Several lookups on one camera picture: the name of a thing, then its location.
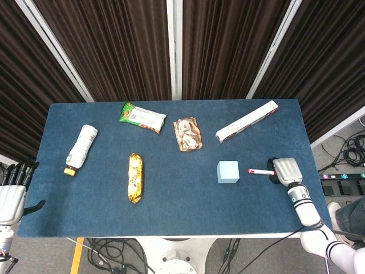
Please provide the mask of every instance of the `table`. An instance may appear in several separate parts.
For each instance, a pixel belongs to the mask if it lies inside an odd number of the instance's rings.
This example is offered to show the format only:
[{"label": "table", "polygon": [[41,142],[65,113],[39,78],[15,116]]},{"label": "table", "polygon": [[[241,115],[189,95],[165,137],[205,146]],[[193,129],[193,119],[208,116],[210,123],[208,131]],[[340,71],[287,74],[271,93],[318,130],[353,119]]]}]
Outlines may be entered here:
[{"label": "table", "polygon": [[[64,103],[50,107],[26,206],[44,207],[22,219],[23,237],[235,237],[293,232],[301,224],[286,188],[247,168],[266,169],[271,157],[294,157],[316,208],[331,226],[310,143],[296,99],[220,143],[217,130],[267,103],[255,100],[134,102],[167,114],[160,135],[118,121],[124,102]],[[173,122],[195,116],[203,147],[180,152]],[[82,125],[99,133],[75,177],[63,173]],[[143,197],[127,197],[131,153],[144,161]],[[217,183],[217,164],[237,160],[240,180]]]}]

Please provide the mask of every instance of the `yellow snack package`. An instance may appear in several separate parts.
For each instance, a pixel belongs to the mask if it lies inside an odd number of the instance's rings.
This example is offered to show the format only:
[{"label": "yellow snack package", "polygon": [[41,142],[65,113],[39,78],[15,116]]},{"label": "yellow snack package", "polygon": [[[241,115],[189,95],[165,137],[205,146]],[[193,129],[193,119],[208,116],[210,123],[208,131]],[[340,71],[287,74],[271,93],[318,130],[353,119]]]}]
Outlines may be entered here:
[{"label": "yellow snack package", "polygon": [[128,198],[133,204],[142,198],[142,158],[135,153],[129,156]]}]

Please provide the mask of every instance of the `light blue cube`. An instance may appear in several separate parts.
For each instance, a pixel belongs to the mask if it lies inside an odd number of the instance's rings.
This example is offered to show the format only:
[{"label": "light blue cube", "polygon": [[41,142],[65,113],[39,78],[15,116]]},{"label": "light blue cube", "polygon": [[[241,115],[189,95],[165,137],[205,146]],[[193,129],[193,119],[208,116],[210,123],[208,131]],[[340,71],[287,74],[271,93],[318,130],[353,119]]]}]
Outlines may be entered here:
[{"label": "light blue cube", "polygon": [[238,161],[220,161],[217,165],[218,183],[234,184],[240,179]]}]

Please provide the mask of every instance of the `robotic hand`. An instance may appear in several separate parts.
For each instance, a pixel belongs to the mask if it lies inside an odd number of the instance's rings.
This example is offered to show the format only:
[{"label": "robotic hand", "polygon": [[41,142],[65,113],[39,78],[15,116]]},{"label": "robotic hand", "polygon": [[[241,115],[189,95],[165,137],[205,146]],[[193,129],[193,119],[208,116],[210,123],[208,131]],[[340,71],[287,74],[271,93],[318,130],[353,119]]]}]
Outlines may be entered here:
[{"label": "robotic hand", "polygon": [[45,204],[42,200],[34,207],[24,208],[26,193],[38,164],[31,160],[16,166],[12,164],[5,170],[0,182],[0,274],[8,274],[18,262],[9,255],[14,237],[11,226],[19,222],[22,216],[41,209]]},{"label": "robotic hand", "polygon": [[337,241],[332,230],[321,220],[308,189],[302,184],[303,177],[295,159],[274,159],[272,163],[278,180],[288,188],[287,193],[301,223],[315,229],[301,233],[303,248],[309,253],[331,260],[347,274],[364,273],[365,248],[355,251]]}]

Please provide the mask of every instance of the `yellow floor stripe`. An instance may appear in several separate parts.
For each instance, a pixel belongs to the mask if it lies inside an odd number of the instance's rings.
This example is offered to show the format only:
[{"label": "yellow floor stripe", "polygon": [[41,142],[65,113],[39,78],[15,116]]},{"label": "yellow floor stripe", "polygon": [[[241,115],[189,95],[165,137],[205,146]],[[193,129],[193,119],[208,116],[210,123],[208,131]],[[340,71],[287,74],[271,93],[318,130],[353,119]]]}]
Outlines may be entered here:
[{"label": "yellow floor stripe", "polygon": [[75,252],[74,252],[74,259],[72,261],[71,272],[70,274],[78,274],[79,272],[79,265],[82,253],[82,245],[84,243],[84,238],[77,238],[76,240],[80,244],[76,244]]}]

